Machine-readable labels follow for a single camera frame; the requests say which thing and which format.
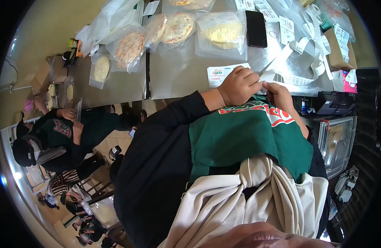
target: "black phone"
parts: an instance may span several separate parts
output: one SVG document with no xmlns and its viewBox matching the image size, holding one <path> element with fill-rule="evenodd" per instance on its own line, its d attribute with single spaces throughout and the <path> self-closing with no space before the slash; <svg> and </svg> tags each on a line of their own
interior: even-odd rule
<svg viewBox="0 0 381 248">
<path fill-rule="evenodd" d="M 247 45 L 249 47 L 267 48 L 264 15 L 260 12 L 246 10 Z"/>
</svg>

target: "hand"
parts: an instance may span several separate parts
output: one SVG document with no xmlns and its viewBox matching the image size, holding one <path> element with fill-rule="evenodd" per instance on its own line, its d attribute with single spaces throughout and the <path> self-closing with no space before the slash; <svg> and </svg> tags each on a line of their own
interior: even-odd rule
<svg viewBox="0 0 381 248">
<path fill-rule="evenodd" d="M 89 230 L 89 229 L 87 229 L 87 228 L 84 228 L 83 231 L 84 231 L 84 233 L 94 233 L 94 231 Z"/>
<path fill-rule="evenodd" d="M 297 112 L 292 104 L 291 94 L 286 87 L 275 82 L 269 83 L 266 81 L 262 82 L 262 85 L 268 90 L 266 93 L 266 99 L 271 102 L 273 106 L 289 113 L 291 116 L 294 112 Z"/>
<path fill-rule="evenodd" d="M 57 115 L 60 115 L 71 122 L 76 121 L 76 111 L 74 109 L 66 108 L 66 109 L 59 109 L 58 111 L 59 113 Z"/>
<path fill-rule="evenodd" d="M 260 77 L 249 68 L 238 66 L 225 78 L 217 88 L 226 106 L 237 106 L 247 102 L 261 90 Z"/>
<path fill-rule="evenodd" d="M 73 138 L 80 138 L 83 132 L 83 124 L 77 121 L 73 122 Z"/>
</svg>

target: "tissue box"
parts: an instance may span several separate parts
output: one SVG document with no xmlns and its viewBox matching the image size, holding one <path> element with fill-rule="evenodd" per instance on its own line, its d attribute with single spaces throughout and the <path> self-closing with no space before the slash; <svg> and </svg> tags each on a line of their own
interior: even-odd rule
<svg viewBox="0 0 381 248">
<path fill-rule="evenodd" d="M 339 70 L 336 72 L 331 72 L 333 75 L 333 86 L 334 91 L 357 93 L 357 84 L 350 83 L 346 81 L 347 71 Z"/>
</svg>

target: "black and white striped shirt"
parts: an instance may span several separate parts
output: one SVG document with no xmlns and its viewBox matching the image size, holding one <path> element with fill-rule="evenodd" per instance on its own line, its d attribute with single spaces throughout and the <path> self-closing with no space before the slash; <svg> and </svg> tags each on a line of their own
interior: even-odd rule
<svg viewBox="0 0 381 248">
<path fill-rule="evenodd" d="M 60 175 L 56 175 L 51 178 L 47 185 L 47 192 L 52 196 L 60 196 L 62 193 L 69 191 L 68 182 L 78 182 L 79 177 L 77 171 L 70 170 L 64 171 Z"/>
</svg>

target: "apron logo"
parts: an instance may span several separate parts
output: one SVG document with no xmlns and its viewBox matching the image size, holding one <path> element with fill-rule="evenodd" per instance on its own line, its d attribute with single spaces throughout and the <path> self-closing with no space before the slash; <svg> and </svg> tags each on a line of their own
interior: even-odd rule
<svg viewBox="0 0 381 248">
<path fill-rule="evenodd" d="M 66 126 L 65 123 L 58 119 L 53 119 L 55 127 L 53 128 L 54 131 L 57 131 L 63 135 L 65 135 L 68 138 L 72 137 L 72 130 L 69 128 L 69 126 Z"/>
<path fill-rule="evenodd" d="M 244 105 L 236 107 L 225 107 L 223 109 L 218 110 L 218 113 L 224 115 L 230 112 L 237 113 L 249 110 L 264 111 L 272 127 L 275 127 L 280 123 L 289 124 L 291 122 L 294 122 L 294 119 L 287 112 L 284 112 L 277 107 L 269 107 L 269 105 L 260 101 L 251 101 L 247 102 Z"/>
</svg>

